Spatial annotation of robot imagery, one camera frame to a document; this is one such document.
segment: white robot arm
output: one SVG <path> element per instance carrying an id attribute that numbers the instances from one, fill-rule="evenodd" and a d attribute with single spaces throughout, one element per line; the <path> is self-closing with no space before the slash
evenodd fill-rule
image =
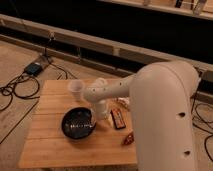
<path id="1" fill-rule="evenodd" d="M 197 171 L 190 97 L 198 83 L 198 73 L 190 64 L 162 62 L 113 84 L 93 84 L 84 97 L 91 103 L 130 97 L 140 171 Z"/>

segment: cable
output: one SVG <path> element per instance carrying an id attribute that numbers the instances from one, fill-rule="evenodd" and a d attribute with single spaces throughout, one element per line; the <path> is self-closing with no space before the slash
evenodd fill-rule
<path id="1" fill-rule="evenodd" d="M 36 85 L 36 89 L 34 92 L 32 92 L 31 94 L 28 95 L 20 95 L 17 93 L 17 86 L 22 84 L 22 83 L 26 83 L 28 81 L 33 81 L 35 82 Z M 11 104 L 12 101 L 14 99 L 14 96 L 23 100 L 32 100 L 32 99 L 37 99 L 39 98 L 36 97 L 35 95 L 39 92 L 40 90 L 40 83 L 38 82 L 38 80 L 31 75 L 28 75 L 26 73 L 22 73 L 21 75 L 13 78 L 11 81 L 9 81 L 9 83 L 7 83 L 5 86 L 0 87 L 0 95 L 3 97 L 8 97 L 10 96 L 10 100 L 8 102 L 7 105 L 5 105 L 3 108 L 0 108 L 0 112 L 6 110 Z"/>
<path id="2" fill-rule="evenodd" d="M 206 154 L 208 155 L 209 159 L 213 162 L 213 158 L 212 156 L 210 155 L 209 151 L 208 151 L 208 147 L 207 147 L 207 142 L 210 138 L 213 138 L 213 134 L 212 135 L 209 135 L 208 137 L 205 138 L 204 140 L 204 147 L 205 147 L 205 151 L 206 151 Z"/>
<path id="3" fill-rule="evenodd" d="M 59 69 L 59 70 L 61 70 L 61 71 L 63 71 L 63 72 L 65 73 L 65 79 L 66 79 L 66 80 L 68 79 L 68 75 L 70 75 L 70 76 L 71 76 L 72 78 L 74 78 L 74 79 L 77 79 L 77 77 L 76 77 L 74 74 L 72 74 L 70 71 L 68 71 L 67 69 L 65 69 L 65 68 L 63 68 L 63 67 L 61 67 L 61 66 L 59 66 L 59 65 L 52 64 L 52 63 L 49 61 L 49 57 L 48 57 L 48 55 L 47 55 L 47 46 L 48 46 L 53 40 L 54 40 L 54 38 L 51 37 L 51 38 L 48 40 L 47 44 L 44 46 L 44 54 L 43 54 L 43 56 L 46 58 L 47 62 L 48 62 L 51 66 L 53 66 L 53 67 L 55 67 L 55 68 L 57 68 L 57 69 Z"/>
<path id="4" fill-rule="evenodd" d="M 194 118 L 197 118 L 196 121 L 199 121 L 199 123 L 205 124 L 205 125 L 208 126 L 208 128 L 211 130 L 211 131 L 209 131 L 209 130 L 207 130 L 207 129 L 205 129 L 205 128 L 202 128 L 202 127 L 198 126 L 197 124 L 195 124 L 195 123 L 193 122 L 193 126 L 194 126 L 194 127 L 198 128 L 199 130 L 201 130 L 201 131 L 203 131 L 203 132 L 205 132 L 205 133 L 210 134 L 210 135 L 208 135 L 208 136 L 204 139 L 204 149 L 205 149 L 205 151 L 206 151 L 206 154 L 207 154 L 209 160 L 211 160 L 211 162 L 213 162 L 213 158 L 212 158 L 212 156 L 211 156 L 211 154 L 210 154 L 210 152 L 209 152 L 209 150 L 208 150 L 208 145 L 207 145 L 208 140 L 209 140 L 210 138 L 213 137 L 213 127 L 210 125 L 210 124 L 213 123 L 213 121 L 207 121 L 207 120 L 205 120 L 205 119 L 201 116 L 201 114 L 198 112 L 198 107 L 199 107 L 199 106 L 208 106 L 210 109 L 213 109 L 213 107 L 212 107 L 211 105 L 205 104 L 205 103 L 197 104 L 197 105 L 195 106 L 195 113 L 196 113 L 197 116 L 194 116 L 194 117 L 193 117 L 193 121 L 195 121 Z"/>
<path id="5" fill-rule="evenodd" d="M 16 129 L 16 127 L 24 120 L 24 118 L 32 111 L 32 109 L 38 104 L 38 101 L 24 114 L 24 116 L 13 126 L 13 128 L 7 133 L 7 135 L 0 141 L 0 145 L 7 139 L 7 137 Z"/>

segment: concrete floor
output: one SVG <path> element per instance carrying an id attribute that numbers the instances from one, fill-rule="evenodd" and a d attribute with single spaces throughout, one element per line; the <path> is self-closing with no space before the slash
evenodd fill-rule
<path id="1" fill-rule="evenodd" d="M 23 68 L 36 59 L 38 54 L 34 51 L 24 49 L 6 42 L 0 41 L 0 86 L 5 85 L 13 77 L 19 75 Z M 61 65 L 66 69 L 69 69 L 78 78 L 113 78 L 114 75 L 103 73 L 91 68 L 86 68 L 79 66 L 77 64 L 63 61 L 54 58 L 54 63 Z M 44 81 L 47 79 L 57 79 L 60 75 L 60 71 L 49 66 L 44 72 L 42 72 L 38 79 L 43 85 Z M 31 83 L 23 85 L 19 88 L 20 92 L 30 91 L 32 88 Z M 0 97 L 0 106 L 5 103 L 6 99 Z M 0 141 L 8 134 L 8 132 L 14 127 L 14 125 L 24 116 L 24 114 L 30 109 L 30 107 L 35 104 L 36 100 L 24 101 L 15 98 L 10 108 L 6 111 L 0 113 Z M 27 136 L 27 132 L 32 121 L 32 115 L 35 108 L 20 122 L 20 124 L 12 131 L 12 133 L 5 139 L 5 141 L 0 145 L 0 170 L 1 171 L 21 171 L 17 167 L 21 151 L 23 149 L 24 141 Z M 201 111 L 209 119 L 213 120 L 213 113 L 209 108 L 202 107 Z M 203 148 L 203 140 L 207 134 L 194 129 L 196 137 L 196 148 L 198 153 L 198 167 L 199 171 L 211 171 L 213 170 L 213 164 L 207 158 L 207 155 Z M 213 155 L 213 140 L 210 140 L 209 149 Z M 71 170 L 71 171 L 92 171 L 92 170 L 109 170 L 109 171 L 120 171 L 137 170 L 136 166 L 107 166 L 107 167 L 90 167 L 90 168 L 75 168 L 75 169 L 53 169 L 53 170 Z"/>

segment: table top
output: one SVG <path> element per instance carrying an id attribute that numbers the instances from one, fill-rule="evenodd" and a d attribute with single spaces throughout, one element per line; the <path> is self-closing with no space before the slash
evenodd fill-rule
<path id="1" fill-rule="evenodd" d="M 48 80 L 25 141 L 19 161 L 20 168 L 54 168 L 100 165 L 136 164 L 135 144 L 123 146 L 123 139 L 132 131 L 128 110 L 109 99 L 109 108 L 119 107 L 126 128 L 116 130 L 111 115 L 96 124 L 91 135 L 72 140 L 63 134 L 61 121 L 75 107 L 90 107 L 85 100 L 76 102 L 67 90 L 71 80 Z M 93 80 L 83 80 L 86 85 Z"/>

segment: paper cup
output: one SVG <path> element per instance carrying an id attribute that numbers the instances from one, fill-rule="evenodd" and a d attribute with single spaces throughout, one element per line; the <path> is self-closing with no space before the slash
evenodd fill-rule
<path id="1" fill-rule="evenodd" d="M 76 101 L 82 100 L 84 87 L 85 85 L 82 80 L 72 80 L 67 86 L 68 90 L 72 93 Z"/>

